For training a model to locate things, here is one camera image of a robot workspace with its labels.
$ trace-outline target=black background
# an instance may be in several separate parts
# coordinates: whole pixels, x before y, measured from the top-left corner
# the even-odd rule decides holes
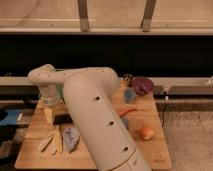
[[[212,76],[213,36],[0,35],[0,75],[40,65],[108,66],[122,76]]]

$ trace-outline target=carrot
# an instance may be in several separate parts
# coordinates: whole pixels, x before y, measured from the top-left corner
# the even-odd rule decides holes
[[[122,117],[124,115],[126,115],[127,113],[129,112],[132,112],[132,111],[137,111],[138,109],[135,108],[135,107],[126,107],[126,108],[123,108],[123,109],[120,109],[117,111],[117,114],[118,116]]]

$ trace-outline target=wooden table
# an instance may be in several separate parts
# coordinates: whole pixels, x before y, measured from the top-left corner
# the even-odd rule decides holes
[[[114,108],[119,110],[127,106],[135,106],[138,109],[126,115],[129,119],[130,134],[153,170],[170,169],[172,164],[152,93],[137,97],[132,104],[125,104],[123,90],[124,86],[121,84],[111,98]],[[54,129],[53,126],[47,124],[43,109],[44,105],[39,102],[15,167],[17,169],[96,169],[82,138],[80,138],[77,150],[72,153],[68,153],[66,149],[63,153],[56,153],[56,155],[51,155],[48,148],[45,152],[38,151],[40,140]],[[60,104],[55,110],[57,113],[64,113],[66,107]],[[143,123],[149,124],[155,131],[155,136],[150,141],[142,141],[140,138],[139,130]],[[63,124],[61,130],[63,131],[67,126],[70,125]]]

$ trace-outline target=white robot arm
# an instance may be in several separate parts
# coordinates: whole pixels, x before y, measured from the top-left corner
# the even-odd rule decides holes
[[[120,82],[111,68],[56,72],[47,64],[32,70],[28,78],[39,86],[47,106],[57,105],[59,95],[55,85],[64,85],[65,104],[98,170],[151,171],[109,101]]]

